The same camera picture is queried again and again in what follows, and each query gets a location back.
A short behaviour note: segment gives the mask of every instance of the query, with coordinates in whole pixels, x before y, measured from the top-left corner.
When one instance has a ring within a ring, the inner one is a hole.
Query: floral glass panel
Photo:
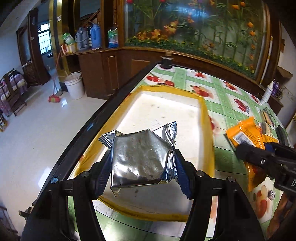
[[[258,0],[126,0],[126,46],[197,55],[254,79],[264,14]]]

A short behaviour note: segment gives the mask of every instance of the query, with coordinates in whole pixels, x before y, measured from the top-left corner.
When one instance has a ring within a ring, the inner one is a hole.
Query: blue thermos
[[[96,23],[91,27],[91,45],[92,48],[102,47],[101,28]]]

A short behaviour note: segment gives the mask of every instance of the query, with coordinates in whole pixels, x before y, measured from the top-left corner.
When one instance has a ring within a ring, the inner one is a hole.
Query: metal bolt
[[[228,179],[228,181],[230,181],[231,183],[235,182],[235,178],[233,178],[233,177],[231,177],[231,176],[228,177],[227,179]]]
[[[84,171],[84,172],[81,173],[81,176],[82,176],[82,177],[88,177],[89,174],[90,174],[89,171]]]
[[[197,171],[196,175],[198,175],[199,177],[203,177],[204,176],[204,172],[203,171]]]
[[[54,178],[52,178],[51,180],[50,180],[50,182],[52,183],[52,184],[55,184],[55,183],[57,183],[59,181],[59,179],[57,178],[57,177],[54,177]]]

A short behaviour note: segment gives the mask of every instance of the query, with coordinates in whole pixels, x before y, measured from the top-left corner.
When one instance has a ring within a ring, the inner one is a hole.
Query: wooden counter
[[[150,63],[161,60],[166,50],[144,47],[122,47],[76,52],[79,58],[87,96],[108,99],[131,77]],[[261,99],[265,88],[245,75],[222,64],[198,56],[176,51],[172,53],[173,64],[192,68],[220,79],[227,80]],[[283,105],[271,97],[268,102],[278,114]]]

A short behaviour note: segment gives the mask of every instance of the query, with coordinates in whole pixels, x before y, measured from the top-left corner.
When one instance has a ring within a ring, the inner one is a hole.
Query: green checkered tablecloth
[[[247,192],[248,176],[244,163],[238,160],[230,144],[225,139],[225,131],[238,124],[239,121],[254,116],[256,124],[262,119],[259,110],[268,108],[276,124],[282,125],[277,116],[271,110],[268,104],[261,105],[259,99],[248,92],[228,83],[225,80],[196,72],[190,69],[173,67],[164,70],[160,65],[155,66],[146,77],[135,87],[140,85],[158,85],[167,84],[195,92],[204,97],[207,105],[208,114],[211,118],[215,151],[215,177],[226,179],[233,176],[247,197],[254,206],[254,194],[265,185],[268,190],[273,189],[276,193],[276,199],[269,201],[269,213],[263,216],[259,221],[263,231],[266,230],[269,220],[278,205],[280,193],[273,187],[273,182],[267,177],[266,180],[251,193]],[[272,129],[272,135],[277,138],[276,132]],[[185,227],[182,222],[150,222],[136,220],[123,216],[116,211],[108,208],[100,201],[94,201],[96,215],[107,241],[111,240],[129,240],[129,241],[151,241],[179,240]],[[217,200],[212,203],[212,208],[217,206]],[[73,198],[69,197],[69,213],[75,220]],[[210,226],[206,240],[213,236],[215,226]]]

